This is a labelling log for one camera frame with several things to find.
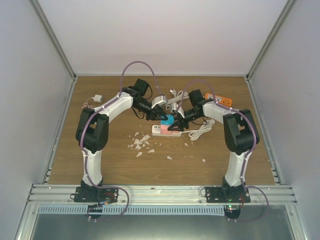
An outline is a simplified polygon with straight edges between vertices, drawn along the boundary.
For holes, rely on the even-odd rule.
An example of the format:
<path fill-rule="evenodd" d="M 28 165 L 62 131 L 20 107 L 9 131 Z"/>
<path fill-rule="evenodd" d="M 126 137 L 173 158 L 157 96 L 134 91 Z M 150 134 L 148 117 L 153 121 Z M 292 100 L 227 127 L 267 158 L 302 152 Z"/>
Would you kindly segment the orange power strip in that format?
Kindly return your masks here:
<path fill-rule="evenodd" d="M 207 100 L 207 99 L 213 99 L 214 98 L 214 95 L 212 93 L 205 93 L 204 95 L 204 98 Z M 215 100 L 221 104 L 221 105 L 224 105 L 226 107 L 231 107 L 232 106 L 232 99 L 230 98 L 227 98 L 227 97 L 223 97 L 223 96 L 220 96 L 220 95 L 215 95 Z"/>

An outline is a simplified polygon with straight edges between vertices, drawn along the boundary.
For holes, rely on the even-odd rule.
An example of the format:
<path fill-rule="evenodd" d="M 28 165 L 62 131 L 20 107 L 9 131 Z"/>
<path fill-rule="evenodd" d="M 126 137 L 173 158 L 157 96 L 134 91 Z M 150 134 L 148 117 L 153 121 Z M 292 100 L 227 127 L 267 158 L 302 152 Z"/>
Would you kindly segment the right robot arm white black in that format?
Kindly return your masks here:
<path fill-rule="evenodd" d="M 172 103 L 174 123 L 170 131 L 182 132 L 189 128 L 189 123 L 207 117 L 223 125 L 224 140 L 230 151 L 229 163 L 221 185 L 221 196 L 228 203 L 234 202 L 246 193 L 245 173 L 248 160 L 260 141 L 259 133 L 249 109 L 237 110 L 219 103 L 215 97 L 204 98 L 201 91 L 188 94 L 192 108 L 184 111 L 180 104 Z"/>

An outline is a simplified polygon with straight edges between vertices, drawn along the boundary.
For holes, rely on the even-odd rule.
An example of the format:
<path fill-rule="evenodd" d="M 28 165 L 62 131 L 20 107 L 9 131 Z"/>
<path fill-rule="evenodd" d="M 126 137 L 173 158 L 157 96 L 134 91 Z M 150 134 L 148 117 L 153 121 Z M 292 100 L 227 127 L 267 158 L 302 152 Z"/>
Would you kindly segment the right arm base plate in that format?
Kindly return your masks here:
<path fill-rule="evenodd" d="M 225 186 L 206 186 L 205 197 L 207 203 L 250 203 L 251 198 L 242 186 L 225 187 Z"/>

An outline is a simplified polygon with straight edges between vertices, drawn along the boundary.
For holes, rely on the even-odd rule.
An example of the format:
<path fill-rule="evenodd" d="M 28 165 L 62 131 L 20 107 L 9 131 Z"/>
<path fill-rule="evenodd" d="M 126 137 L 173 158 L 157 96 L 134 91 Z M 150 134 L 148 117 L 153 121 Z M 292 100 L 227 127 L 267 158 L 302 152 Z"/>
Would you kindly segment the white pink power strip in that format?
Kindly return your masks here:
<path fill-rule="evenodd" d="M 153 125 L 151 128 L 151 134 L 156 137 L 181 137 L 180 131 L 168 130 L 168 125 Z"/>

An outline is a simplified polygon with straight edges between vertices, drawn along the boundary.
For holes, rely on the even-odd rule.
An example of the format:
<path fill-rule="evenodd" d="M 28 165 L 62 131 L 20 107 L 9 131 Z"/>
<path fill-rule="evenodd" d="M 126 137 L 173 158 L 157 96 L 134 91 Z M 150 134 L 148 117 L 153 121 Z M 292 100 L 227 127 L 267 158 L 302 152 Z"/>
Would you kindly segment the blue cube plug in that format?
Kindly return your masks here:
<path fill-rule="evenodd" d="M 164 118 L 160 121 L 161 125 L 165 125 L 165 126 L 170 126 L 174 123 L 175 118 L 173 115 L 166 115 L 167 120 L 165 120 Z"/>

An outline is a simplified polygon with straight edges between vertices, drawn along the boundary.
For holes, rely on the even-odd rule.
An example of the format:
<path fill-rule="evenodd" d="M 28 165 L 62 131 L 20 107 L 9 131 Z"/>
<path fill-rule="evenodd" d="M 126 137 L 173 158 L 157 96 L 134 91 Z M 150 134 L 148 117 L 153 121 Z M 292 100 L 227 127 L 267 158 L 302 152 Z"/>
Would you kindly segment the pink cube socket adapter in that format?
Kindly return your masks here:
<path fill-rule="evenodd" d="M 168 130 L 169 125 L 161 124 L 160 125 L 160 134 L 164 136 L 169 136 L 172 134 L 172 131 Z"/>

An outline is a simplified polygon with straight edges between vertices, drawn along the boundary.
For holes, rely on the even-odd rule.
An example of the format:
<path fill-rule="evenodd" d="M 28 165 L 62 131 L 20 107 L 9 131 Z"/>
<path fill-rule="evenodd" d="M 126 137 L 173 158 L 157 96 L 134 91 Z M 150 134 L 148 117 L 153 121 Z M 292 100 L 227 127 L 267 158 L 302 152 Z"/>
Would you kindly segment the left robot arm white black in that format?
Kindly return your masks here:
<path fill-rule="evenodd" d="M 86 197 L 92 202 L 98 202 L 103 197 L 103 182 L 101 172 L 102 151 L 109 139 L 109 124 L 128 109 L 135 109 L 145 114 L 148 121 L 167 120 L 163 106 L 168 100 L 163 94 L 151 102 L 145 98 L 150 85 L 138 79 L 133 86 L 123 87 L 119 93 L 105 104 L 93 109 L 82 110 L 75 138 L 83 155 L 84 173 L 82 184 L 89 186 Z"/>

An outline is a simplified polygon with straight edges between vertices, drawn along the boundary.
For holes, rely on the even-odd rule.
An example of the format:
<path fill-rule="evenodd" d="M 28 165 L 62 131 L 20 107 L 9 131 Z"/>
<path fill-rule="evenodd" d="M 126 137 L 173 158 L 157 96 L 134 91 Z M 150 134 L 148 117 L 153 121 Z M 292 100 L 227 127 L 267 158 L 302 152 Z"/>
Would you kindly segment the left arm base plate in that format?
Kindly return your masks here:
<path fill-rule="evenodd" d="M 76 203 L 116 203 L 119 190 L 116 188 L 96 188 L 78 186 L 70 199 Z"/>

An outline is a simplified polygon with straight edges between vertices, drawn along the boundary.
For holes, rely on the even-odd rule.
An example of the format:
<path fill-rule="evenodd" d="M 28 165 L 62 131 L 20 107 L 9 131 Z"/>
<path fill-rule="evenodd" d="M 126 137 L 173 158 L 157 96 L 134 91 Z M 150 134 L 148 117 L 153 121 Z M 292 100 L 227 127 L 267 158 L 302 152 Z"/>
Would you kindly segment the white usb charger plug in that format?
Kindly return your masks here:
<path fill-rule="evenodd" d="M 102 95 L 99 95 L 99 94 L 96 94 L 94 97 L 93 97 L 93 101 L 96 102 L 96 103 L 101 103 L 103 101 L 104 97 Z"/>

